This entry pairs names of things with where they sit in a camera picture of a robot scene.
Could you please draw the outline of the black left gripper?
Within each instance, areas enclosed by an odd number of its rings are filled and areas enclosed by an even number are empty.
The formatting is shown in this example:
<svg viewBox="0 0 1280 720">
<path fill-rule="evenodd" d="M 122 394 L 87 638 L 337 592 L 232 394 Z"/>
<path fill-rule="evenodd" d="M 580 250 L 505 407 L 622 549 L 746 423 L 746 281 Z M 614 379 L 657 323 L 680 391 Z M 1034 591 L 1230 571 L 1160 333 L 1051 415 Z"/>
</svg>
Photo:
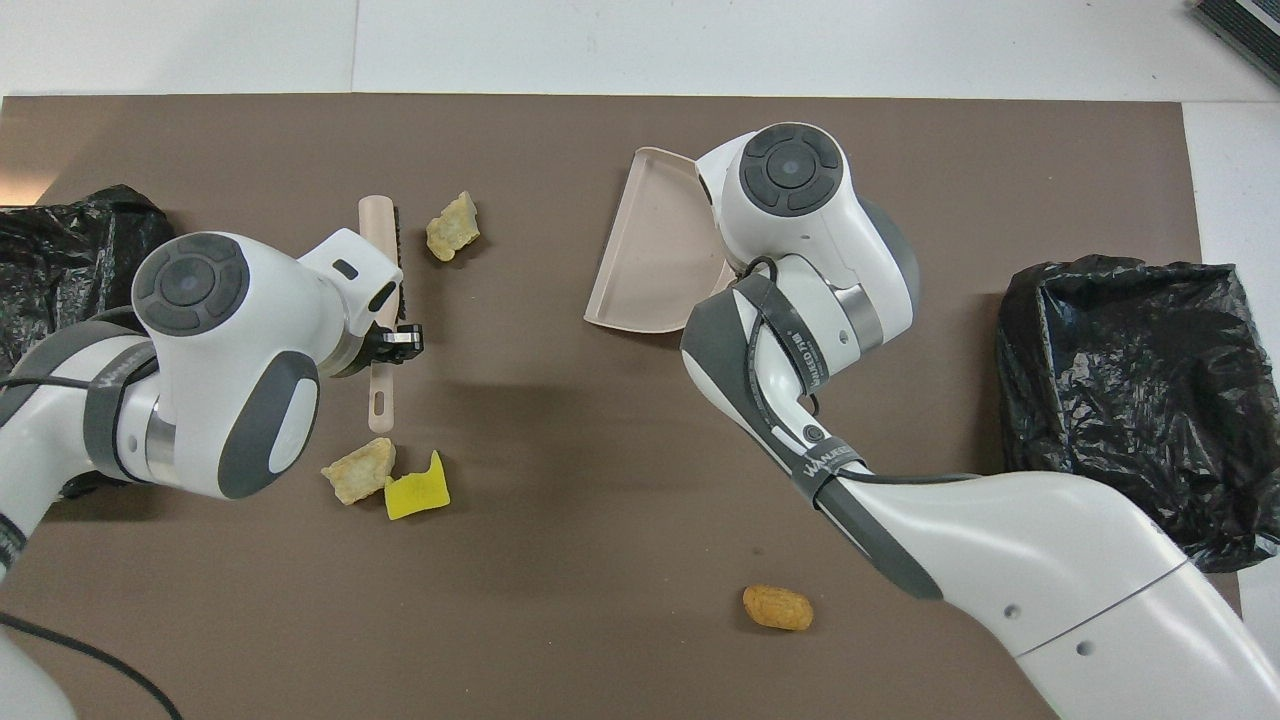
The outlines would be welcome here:
<svg viewBox="0 0 1280 720">
<path fill-rule="evenodd" d="M 369 331 L 362 342 L 362 366 L 398 364 L 424 351 L 422 325 L 399 324 L 394 331 Z"/>
</svg>

